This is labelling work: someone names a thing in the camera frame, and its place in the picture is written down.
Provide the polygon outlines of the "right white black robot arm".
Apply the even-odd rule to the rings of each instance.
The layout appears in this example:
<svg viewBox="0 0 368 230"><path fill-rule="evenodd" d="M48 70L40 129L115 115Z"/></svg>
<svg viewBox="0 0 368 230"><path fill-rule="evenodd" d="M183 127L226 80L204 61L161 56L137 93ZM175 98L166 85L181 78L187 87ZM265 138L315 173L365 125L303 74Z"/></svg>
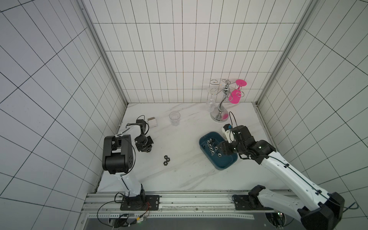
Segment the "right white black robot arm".
<svg viewBox="0 0 368 230"><path fill-rule="evenodd" d="M265 207L280 211L299 221L307 230L333 230L342 219L345 200L337 192L329 193L313 183L287 162L265 140L255 141L246 126L222 128L226 140L220 143L225 155L244 155L256 161L280 179L297 198L276 194L257 185L249 193L250 207Z"/></svg>

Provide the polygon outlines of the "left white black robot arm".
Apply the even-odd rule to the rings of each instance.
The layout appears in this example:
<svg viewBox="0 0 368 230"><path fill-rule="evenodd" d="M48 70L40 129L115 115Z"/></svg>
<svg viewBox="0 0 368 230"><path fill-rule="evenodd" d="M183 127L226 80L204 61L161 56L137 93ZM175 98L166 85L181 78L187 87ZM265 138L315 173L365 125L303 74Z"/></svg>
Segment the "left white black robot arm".
<svg viewBox="0 0 368 230"><path fill-rule="evenodd" d="M124 131L103 140L102 168L116 176L127 190L122 193L121 210L150 209L143 185L133 172L137 152L152 150L153 140L147 135L149 128L145 117L139 116L136 122L128 123Z"/></svg>

